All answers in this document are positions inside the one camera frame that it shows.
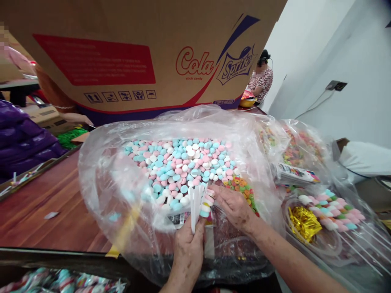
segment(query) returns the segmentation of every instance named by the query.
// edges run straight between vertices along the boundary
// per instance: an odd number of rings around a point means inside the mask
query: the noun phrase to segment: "electrical outlet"
[[[335,90],[340,92],[341,90],[343,90],[345,88],[345,86],[347,85],[347,83],[338,83],[336,86],[335,86]]]
[[[327,85],[327,87],[326,87],[326,89],[327,90],[333,90],[335,87],[336,87],[336,85],[339,83],[339,81],[331,81],[328,85]]]

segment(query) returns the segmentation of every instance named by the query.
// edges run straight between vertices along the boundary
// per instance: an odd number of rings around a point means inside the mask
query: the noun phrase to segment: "dark hair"
[[[261,57],[259,58],[258,66],[261,67],[263,62],[265,62],[267,64],[268,59],[270,59],[270,55],[269,55],[268,51],[265,49],[265,50],[263,50]]]

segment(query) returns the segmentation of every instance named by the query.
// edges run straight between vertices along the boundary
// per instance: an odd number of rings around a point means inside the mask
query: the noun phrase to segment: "red label on box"
[[[148,46],[37,34],[33,37],[73,85],[156,83]]]

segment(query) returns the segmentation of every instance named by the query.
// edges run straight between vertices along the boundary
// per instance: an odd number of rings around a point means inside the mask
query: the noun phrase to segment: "white wall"
[[[391,148],[391,28],[385,28],[390,21],[388,1],[358,0],[306,77],[311,86],[299,89],[301,96],[291,95],[295,100],[290,107],[274,115],[294,118],[331,80],[347,82],[343,91],[300,120],[335,139],[347,137]]]
[[[272,55],[274,76],[262,110],[269,113],[283,82],[296,82],[306,73],[354,1],[288,0],[265,46]]]

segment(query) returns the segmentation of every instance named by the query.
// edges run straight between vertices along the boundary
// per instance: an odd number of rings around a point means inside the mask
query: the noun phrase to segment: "power cord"
[[[331,94],[330,94],[327,98],[325,98],[323,101],[321,101],[319,104],[317,104],[315,107],[313,107],[313,108],[311,109],[311,107],[312,107],[313,105],[315,105],[315,104],[319,101],[319,99],[321,98],[321,96],[323,96],[323,94],[324,94],[325,92],[327,92],[327,91],[329,91],[329,89],[326,88],[325,91],[316,99],[316,101],[313,102],[312,105],[309,106],[308,109],[307,109],[305,112],[303,112],[303,113],[301,113],[299,116],[297,116],[297,117],[295,118],[295,120],[297,120],[299,117],[303,116],[305,113],[308,113],[308,112],[310,112],[310,111],[316,109],[317,107],[319,107],[321,104],[323,104],[323,103],[324,103],[325,101],[327,101],[329,98],[331,98],[331,97],[333,96],[334,92],[335,92],[335,90],[332,90],[332,91],[331,91]]]
[[[271,61],[272,61],[272,71],[273,71],[273,74],[274,74],[274,62],[273,62],[273,59],[271,59],[271,58],[269,58]],[[258,106],[256,106],[256,107],[253,107],[253,108],[250,108],[250,109],[247,109],[247,110],[243,110],[243,111],[250,111],[250,110],[252,110],[252,109],[255,109],[255,108],[259,108],[259,109],[261,109],[261,105],[262,104],[259,104]]]

